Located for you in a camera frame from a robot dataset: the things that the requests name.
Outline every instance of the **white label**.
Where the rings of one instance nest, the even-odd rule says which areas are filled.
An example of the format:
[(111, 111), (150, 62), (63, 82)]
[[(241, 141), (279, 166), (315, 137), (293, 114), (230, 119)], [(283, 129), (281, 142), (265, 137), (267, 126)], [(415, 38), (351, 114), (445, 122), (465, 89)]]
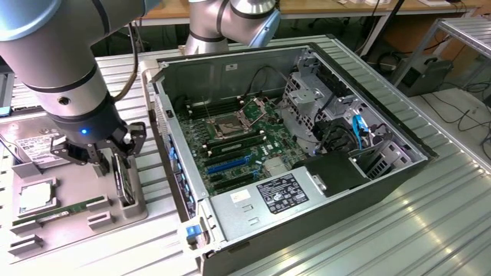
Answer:
[(237, 70), (238, 67), (239, 67), (238, 63), (234, 63), (234, 64), (230, 64), (230, 65), (226, 65), (225, 70), (226, 71), (233, 71), (233, 70)]
[(265, 148), (265, 146), (262, 146), (261, 148), (262, 148), (262, 150), (263, 150), (265, 155), (269, 155), (267, 148)]
[(239, 201), (243, 201), (246, 199), (249, 199), (251, 197), (249, 190), (242, 190), (234, 194), (230, 195), (230, 197), (233, 198), (233, 202), (238, 203)]
[(243, 145), (234, 145), (234, 146), (231, 146), (231, 147), (229, 147), (229, 148), (223, 148), (222, 149), (222, 152), (225, 152), (225, 151), (230, 151), (230, 150), (233, 150), (233, 149), (237, 149), (237, 148), (241, 148)]
[(56, 135), (59, 134), (52, 133), (15, 141), (35, 164), (44, 164), (62, 159), (50, 152), (52, 148), (52, 137)]

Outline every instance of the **wooden desk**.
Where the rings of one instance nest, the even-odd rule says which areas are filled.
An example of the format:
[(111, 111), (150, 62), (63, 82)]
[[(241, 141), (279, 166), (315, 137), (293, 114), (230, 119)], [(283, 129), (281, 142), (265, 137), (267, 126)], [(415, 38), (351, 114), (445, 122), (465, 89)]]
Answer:
[[(483, 2), (489, 0), (463, 0), (467, 12), (465, 16), (471, 16), (478, 7), (483, 6)], [(369, 38), (362, 55), (369, 52), (374, 40), (387, 22), (391, 10), (398, 0), (393, 0), (390, 4), (379, 5), (375, 15), (381, 16), (373, 34)], [(466, 7), (461, 9), (461, 3), (454, 5), (430, 7), (419, 0), (406, 0), (398, 12), (398, 15), (406, 14), (442, 14), (442, 13), (463, 13)], [(282, 19), (302, 18), (329, 18), (329, 17), (365, 17), (373, 15), (375, 6), (369, 4), (355, 4), (349, 1), (345, 5), (337, 0), (281, 0)], [(162, 0), (148, 15), (143, 18), (143, 25), (174, 25), (190, 23), (190, 4), (189, 0)]]

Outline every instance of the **green circuit board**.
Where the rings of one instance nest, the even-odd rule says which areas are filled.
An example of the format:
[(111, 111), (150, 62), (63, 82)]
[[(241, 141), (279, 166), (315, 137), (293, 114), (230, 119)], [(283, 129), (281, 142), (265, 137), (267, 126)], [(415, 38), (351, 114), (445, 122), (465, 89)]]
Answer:
[[(281, 158), (286, 167), (291, 169), (293, 165), (306, 158), (305, 151), (294, 140), (294, 136), (289, 132), (283, 121), (279, 118), (273, 102), (267, 101), (265, 103), (265, 110), (266, 115), (262, 116), (263, 111), (255, 102), (246, 105), (243, 113), (250, 122), (254, 122), (262, 116), (255, 124), (247, 128), (247, 130), (243, 130), (239, 127), (239, 125), (243, 124), (238, 122), (237, 112), (219, 114), (217, 116), (210, 116), (195, 120), (190, 119), (190, 116), (185, 112), (178, 114), (181, 127), (194, 155), (194, 161), (201, 171), (199, 173), (206, 183), (207, 190), (213, 196), (255, 181), (269, 178), (271, 174), (265, 169), (263, 164), (269, 159)], [(218, 141), (227, 141), (229, 138), (225, 138), (225, 136), (237, 137), (247, 133), (253, 135), (259, 131), (265, 131), (263, 137), (261, 137), (262, 139), (254, 138), (251, 139), (251, 146), (233, 150), (234, 154), (242, 157), (249, 157), (247, 164), (209, 174), (209, 169), (211, 167), (227, 164), (231, 162), (231, 160), (209, 166), (207, 161), (217, 157), (210, 156), (209, 149), (205, 149), (203, 145), (206, 143), (210, 144)], [(246, 182), (227, 185), (227, 187), (221, 187), (217, 189), (218, 183), (221, 184), (222, 182), (238, 179), (239, 177), (245, 177), (246, 175), (251, 174), (254, 174), (254, 178), (249, 179)], [(221, 181), (213, 181), (213, 177), (217, 177), (217, 175), (221, 175)]]

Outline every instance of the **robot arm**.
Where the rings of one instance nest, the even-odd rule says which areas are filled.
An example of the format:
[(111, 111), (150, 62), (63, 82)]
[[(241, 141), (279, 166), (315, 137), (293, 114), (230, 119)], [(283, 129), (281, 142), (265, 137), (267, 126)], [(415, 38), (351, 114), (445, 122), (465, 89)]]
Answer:
[(186, 54), (227, 51), (227, 38), (250, 47), (266, 46), (281, 21), (275, 5), (275, 0), (190, 0)]
[[(0, 55), (34, 91), (64, 137), (52, 153), (78, 164), (103, 164), (99, 150), (139, 152), (146, 126), (127, 126), (91, 46), (143, 16), (159, 0), (2, 0)], [(124, 142), (131, 133), (134, 139)]]
[[(35, 91), (64, 136), (52, 154), (103, 164), (100, 150), (139, 153), (146, 125), (127, 125), (110, 95), (91, 45), (143, 16), (161, 0), (0, 0), (0, 56)], [(279, 25), (275, 0), (190, 0), (187, 53), (225, 51), (226, 37), (261, 47)], [(130, 133), (131, 142), (124, 142)]]

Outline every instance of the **sticker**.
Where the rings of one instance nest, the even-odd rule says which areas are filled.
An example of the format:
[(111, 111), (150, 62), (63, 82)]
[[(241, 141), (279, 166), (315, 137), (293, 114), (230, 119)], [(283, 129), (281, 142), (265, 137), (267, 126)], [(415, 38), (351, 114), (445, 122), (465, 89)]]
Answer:
[(58, 135), (58, 133), (52, 133), (15, 141), (35, 164), (44, 164), (62, 159), (50, 152), (52, 148), (52, 137)]
[(234, 63), (234, 64), (230, 64), (230, 65), (226, 65), (225, 70), (226, 71), (233, 71), (233, 70), (237, 70), (238, 67), (239, 67), (238, 63)]
[(233, 198), (233, 202), (238, 203), (239, 201), (243, 201), (246, 199), (249, 199), (251, 197), (249, 190), (242, 190), (234, 194), (230, 195), (230, 197)]
[(269, 205), (270, 212), (274, 214), (309, 201), (305, 190), (293, 174), (259, 184), (257, 187)]
[(233, 149), (241, 148), (242, 146), (243, 146), (243, 145), (238, 144), (238, 145), (234, 145), (234, 146), (231, 146), (231, 147), (229, 147), (229, 148), (223, 148), (223, 149), (222, 149), (222, 152), (225, 152), (225, 151), (231, 151)]
[(265, 155), (269, 155), (270, 153), (269, 153), (269, 151), (267, 151), (267, 148), (265, 148), (265, 146), (262, 146), (261, 148), (262, 148), (262, 150), (263, 150)]

